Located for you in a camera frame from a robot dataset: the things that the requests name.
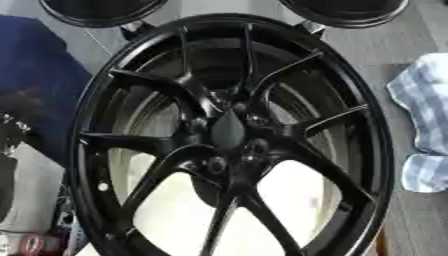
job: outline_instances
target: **wheel rim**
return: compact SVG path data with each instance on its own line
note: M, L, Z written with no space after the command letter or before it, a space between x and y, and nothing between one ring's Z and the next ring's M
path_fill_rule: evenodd
M211 43L213 38L218 42ZM241 65L237 69L241 75L234 83L229 82L231 86L213 88L210 84L214 83L203 83L207 79L196 74L197 65L191 64L192 57L200 52L199 42L204 39L208 46L223 48L219 45L221 41L227 42L232 51L239 51ZM255 65L265 58L260 53L263 51L274 52L282 61L273 70L263 70L263 65ZM155 67L163 66L164 58L169 60L173 56L180 56L177 59L180 75L154 74ZM313 117L312 111L308 111L297 118L303 106L291 98L293 93L285 89L287 83L274 86L299 71L303 76L325 77L330 86L329 91L323 92L336 97L328 97L332 100L322 100L315 106L318 111L322 111L322 105L333 107L330 115L322 111L320 117ZM123 106L126 97L123 95L132 94L130 85L139 84L159 93L151 102L153 109L163 106L164 101L178 106L179 118L171 138L135 135L129 128L125 135L114 134L118 118L113 113L120 112L117 106ZM137 95L146 97L141 92ZM299 122L284 124L267 101L295 113ZM225 113L230 113L233 121L220 121ZM237 123L236 126L243 127L243 135L234 142L219 141L216 138L220 136L214 135L222 133L214 128L220 126L219 122L231 126ZM317 150L319 142L307 139L317 134L318 141L319 136L325 140L320 132L340 124L344 124L344 134L353 137L351 140L356 144L347 146L349 155L356 155L356 151L361 155L361 159L349 157L348 171L328 160L325 156L328 153ZM72 134L70 176L77 214L87 235L104 255L168 255L135 228L133 216L150 192L173 173L187 173L219 191L213 221L198 252L201 255L212 254L222 233L221 224L238 207L248 209L263 223L287 255L359 255L382 223L393 184L387 126L362 79L334 51L312 36L282 23L248 15L183 19L131 43L100 71L84 93ZM110 148L158 155L151 171L127 198L117 196L116 183L110 175L113 169L110 158L116 158L117 154L108 153ZM254 190L258 181L284 160L313 168L342 193L334 215L305 246L298 244L266 207L258 190Z

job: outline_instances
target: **white surface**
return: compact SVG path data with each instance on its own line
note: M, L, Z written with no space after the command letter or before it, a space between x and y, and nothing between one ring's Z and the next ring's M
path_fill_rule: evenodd
M154 160L135 155L129 164L128 194ZM339 195L324 199L325 189L334 190L317 172L299 162L285 161L262 180L258 190L296 241L304 246L326 224ZM140 206L134 218L139 231L152 243L173 256L198 255L214 208L195 193L187 174L165 180ZM97 255L88 246L80 256ZM246 209L239 208L230 219L214 255L283 255L272 234Z

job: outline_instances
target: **wheel spoke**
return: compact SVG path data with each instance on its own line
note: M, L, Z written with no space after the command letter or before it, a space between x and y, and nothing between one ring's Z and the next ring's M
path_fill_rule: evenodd
M121 80L123 82L122 84L127 83L128 86L148 86L149 88L162 93L165 96L174 97L177 101L184 103L195 113L204 113L201 104L196 100L195 93L191 92L189 89L176 81L165 77L122 69L112 69L110 73L114 76L114 78Z
M185 146L165 158L157 159L126 199L123 205L123 215L126 217L133 216L138 207L157 186L171 174L183 171L182 164L206 160L215 154L213 147L197 144Z
M350 108L340 114L333 116L323 116L294 125L287 125L283 128L283 135L294 138L309 138L330 127L349 123L355 116L367 111L368 105L361 105Z
M277 138L277 141L281 144L280 148L285 149L281 156L284 160L296 160L313 168L336 184L344 198L349 199L351 203L375 202L372 195L311 144L296 142L288 137Z
M248 86L254 86L254 82L257 74L257 59L255 57L253 45L252 45L252 24L248 24L244 27L244 36L241 40L241 48L243 50L243 79L242 86L246 89Z
M145 152L154 156L169 154L178 145L173 138L156 138L137 135L81 132L81 140L103 150L125 148Z
M128 248L139 250L139 255L143 252L142 255L169 256L169 254L147 240L135 227L126 234L124 244L127 245Z
M313 51L309 55L305 56L304 58L271 72L270 74L266 75L263 79L261 79L261 81L257 84L255 89L252 91L251 97L254 99L262 97L267 92L269 92L269 90L274 85L277 84L276 82L279 82L282 78L287 77L288 75L295 72L298 68L304 66L309 61L320 57L321 55L322 55L322 52Z
M202 247L201 256L211 256L230 217L238 207L238 198L229 191L218 203Z
M289 256L305 256L300 246L288 232L286 227L280 222L275 214L265 204L257 193L252 193L244 201L246 207L263 225L275 236Z
M182 72L184 74L191 74L191 55L190 48L188 47L187 33L188 29L186 27L179 29L179 38L182 51Z

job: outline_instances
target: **dark blue cloth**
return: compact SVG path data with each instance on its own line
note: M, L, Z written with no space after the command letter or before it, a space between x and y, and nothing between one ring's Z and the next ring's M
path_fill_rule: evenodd
M27 122L39 149L64 163L78 98L91 78L40 21L0 16L0 112Z

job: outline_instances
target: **black rim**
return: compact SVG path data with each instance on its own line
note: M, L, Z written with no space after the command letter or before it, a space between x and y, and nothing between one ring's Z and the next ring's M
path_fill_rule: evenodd
M352 17L329 17L323 16L319 13L313 12L307 8L304 8L302 4L295 3L294 0L280 0L280 2L288 7L294 13L304 17L307 20L311 20L313 22L317 22L320 24L324 24L331 27L340 27L340 28L368 28L375 27L386 22L389 22L396 18L399 14L401 14L404 9L408 6L409 1L403 0L402 3L392 12L383 14L383 15L372 15L371 17L360 17L358 19L353 19Z
M72 17L67 14L61 13L58 10L55 10L47 3L46 0L39 0L39 2L44 10L48 12L48 14L64 23L83 28L109 28L141 20L162 7L167 2L167 0L150 1L144 8L141 8L135 12L128 13L124 16L107 19Z
M240 42L237 48L242 56L242 75L234 85L211 89L195 75L190 46L204 38L233 38ZM255 49L261 44L286 50L295 60L260 74L260 55ZM160 60L169 55L166 51L180 55L180 75L169 77L141 71L149 59ZM295 72L311 74L313 70L324 72L343 110L294 125L283 124L267 106L269 96L275 97L270 91ZM179 125L171 137L118 135L111 131L115 117L108 113L117 110L110 103L119 98L118 93L129 93L133 85L144 85L178 105ZM211 127L229 111L247 132L238 143L218 147ZM355 138L355 148L363 155L362 161L351 160L348 171L308 140L341 124L348 127L348 136ZM277 238L286 255L361 255L382 224L393 188L387 125L359 75L318 39L286 24L250 15L187 18L161 26L130 43L92 80L79 103L71 134L69 172L76 212L102 255L167 255L143 237L132 218L151 191L174 172L187 173L219 190L209 233L198 252L204 256L212 254L222 227L237 207L251 211ZM110 148L157 156L151 171L123 205L112 189L98 189L101 183L113 187L106 153ZM343 196L330 222L303 248L254 190L275 164L286 159L313 167L335 183Z

